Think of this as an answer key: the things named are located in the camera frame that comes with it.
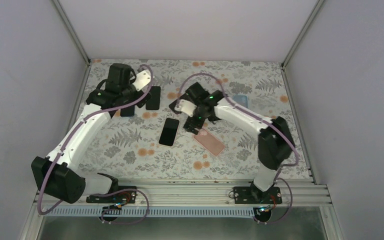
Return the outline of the phone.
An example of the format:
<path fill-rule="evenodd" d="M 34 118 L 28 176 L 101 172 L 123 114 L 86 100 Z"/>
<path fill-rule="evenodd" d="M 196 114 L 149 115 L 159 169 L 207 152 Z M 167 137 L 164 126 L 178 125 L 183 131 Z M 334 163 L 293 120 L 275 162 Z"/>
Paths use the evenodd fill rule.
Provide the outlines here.
<path fill-rule="evenodd" d="M 158 143 L 163 146 L 172 147 L 174 145 L 180 121 L 174 118 L 167 118 L 164 122 Z"/>
<path fill-rule="evenodd" d="M 218 117 L 215 116 L 215 115 L 210 115 L 207 119 L 208 119 L 210 122 L 216 122 L 216 121 L 221 120 L 220 118 L 218 118 Z"/>
<path fill-rule="evenodd" d="M 200 129 L 198 134 L 192 136 L 203 148 L 213 156 L 218 156 L 225 149 L 225 145 L 206 129 Z"/>

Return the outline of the black smartphone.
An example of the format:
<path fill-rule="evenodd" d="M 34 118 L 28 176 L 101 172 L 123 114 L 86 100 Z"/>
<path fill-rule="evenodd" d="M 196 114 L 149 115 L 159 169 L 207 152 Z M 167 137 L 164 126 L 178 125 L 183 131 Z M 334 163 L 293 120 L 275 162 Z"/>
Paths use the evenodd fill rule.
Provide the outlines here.
<path fill-rule="evenodd" d="M 145 109 L 150 111 L 156 111 L 160 109 L 161 102 L 161 87 L 160 86 L 152 86 L 150 91 L 150 98 L 146 102 Z"/>
<path fill-rule="evenodd" d="M 133 117 L 135 115 L 135 108 L 134 105 L 122 108 L 119 112 L 120 117 Z"/>

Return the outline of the light blue phone case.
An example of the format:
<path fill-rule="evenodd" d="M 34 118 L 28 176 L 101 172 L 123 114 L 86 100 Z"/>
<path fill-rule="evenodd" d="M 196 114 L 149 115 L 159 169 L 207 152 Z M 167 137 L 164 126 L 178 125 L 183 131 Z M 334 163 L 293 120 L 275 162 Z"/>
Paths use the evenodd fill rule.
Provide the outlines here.
<path fill-rule="evenodd" d="M 248 97 L 246 95 L 235 94 L 232 99 L 244 108 L 248 108 Z"/>

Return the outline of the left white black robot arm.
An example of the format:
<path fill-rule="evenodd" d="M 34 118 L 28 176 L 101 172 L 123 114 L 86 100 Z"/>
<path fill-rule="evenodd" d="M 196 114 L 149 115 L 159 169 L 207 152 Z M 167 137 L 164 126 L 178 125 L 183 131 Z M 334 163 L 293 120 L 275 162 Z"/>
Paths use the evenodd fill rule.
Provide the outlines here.
<path fill-rule="evenodd" d="M 80 164 L 89 145 L 117 111 L 146 104 L 153 81 L 153 72 L 146 64 L 138 70 L 123 63 L 109 67 L 107 78 L 88 95 L 81 114 L 66 136 L 47 156 L 37 156 L 32 161 L 39 201 L 45 194 L 70 204 L 82 196 L 99 195 L 108 203 L 119 197 L 115 177 L 81 173 Z"/>

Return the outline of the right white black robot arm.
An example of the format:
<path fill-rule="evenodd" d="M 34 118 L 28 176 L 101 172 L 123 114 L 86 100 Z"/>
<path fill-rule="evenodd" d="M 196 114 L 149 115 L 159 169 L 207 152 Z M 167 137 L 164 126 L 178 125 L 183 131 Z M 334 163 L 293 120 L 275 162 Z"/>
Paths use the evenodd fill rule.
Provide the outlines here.
<path fill-rule="evenodd" d="M 176 114 L 186 114 L 183 128 L 197 135 L 206 120 L 225 120 L 257 138 L 260 168 L 253 179 L 251 198 L 258 204 L 270 197 L 270 188 L 279 176 L 284 160 L 295 148 L 289 126 L 282 117 L 269 118 L 259 115 L 236 103 L 223 90 L 209 93 L 199 83 L 192 84 L 185 93 L 174 100 L 169 108 Z"/>

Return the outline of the floral patterned table mat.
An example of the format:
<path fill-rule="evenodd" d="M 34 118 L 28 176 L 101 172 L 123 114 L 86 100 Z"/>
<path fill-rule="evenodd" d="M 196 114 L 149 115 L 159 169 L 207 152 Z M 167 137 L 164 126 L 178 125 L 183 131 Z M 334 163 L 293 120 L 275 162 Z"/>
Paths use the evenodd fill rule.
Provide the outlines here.
<path fill-rule="evenodd" d="M 173 146 L 159 144 L 167 118 L 186 121 L 169 105 L 193 83 L 209 92 L 219 80 L 229 96 L 247 97 L 248 108 L 265 117 L 284 118 L 296 150 L 302 147 L 281 73 L 274 62 L 124 59 L 134 69 L 151 67 L 161 88 L 158 110 L 137 108 L 131 117 L 119 112 L 98 132 L 79 164 L 84 173 L 106 173 L 120 179 L 253 179 L 259 170 L 257 138 L 225 120 L 203 127 L 224 145 L 218 155 L 202 147 L 179 127 Z"/>

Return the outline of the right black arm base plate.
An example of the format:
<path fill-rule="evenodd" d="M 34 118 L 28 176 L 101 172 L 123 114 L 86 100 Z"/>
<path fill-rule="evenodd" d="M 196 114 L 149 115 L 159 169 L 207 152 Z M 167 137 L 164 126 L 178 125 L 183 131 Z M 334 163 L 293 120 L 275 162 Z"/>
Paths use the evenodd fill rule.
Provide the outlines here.
<path fill-rule="evenodd" d="M 267 191 L 261 191 L 251 186 L 235 186 L 232 188 L 232 198 L 237 205 L 269 205 L 282 204 L 280 188 L 270 187 Z"/>

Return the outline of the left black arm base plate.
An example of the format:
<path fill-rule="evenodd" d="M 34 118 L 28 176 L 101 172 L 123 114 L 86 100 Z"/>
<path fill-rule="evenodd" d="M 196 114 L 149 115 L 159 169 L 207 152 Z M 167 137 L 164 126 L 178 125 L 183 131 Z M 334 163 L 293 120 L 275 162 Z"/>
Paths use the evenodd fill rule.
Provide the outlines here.
<path fill-rule="evenodd" d="M 110 196 L 90 195 L 86 197 L 87 203 L 97 204 L 134 204 L 136 201 L 137 187 L 133 185 L 119 185 L 111 190 Z"/>

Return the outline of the aluminium front rail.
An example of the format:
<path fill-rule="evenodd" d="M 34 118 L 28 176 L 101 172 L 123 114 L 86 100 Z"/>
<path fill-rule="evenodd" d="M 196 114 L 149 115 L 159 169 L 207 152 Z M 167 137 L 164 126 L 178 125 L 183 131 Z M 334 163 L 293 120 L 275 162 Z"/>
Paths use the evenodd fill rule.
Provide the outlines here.
<path fill-rule="evenodd" d="M 152 207 L 233 207 L 230 197 L 233 187 L 246 187 L 247 180 L 167 180 L 122 179 L 122 186 L 135 186 L 145 193 Z M 316 185 L 309 179 L 278 181 L 282 203 L 277 207 L 320 207 L 332 204 L 326 185 Z"/>

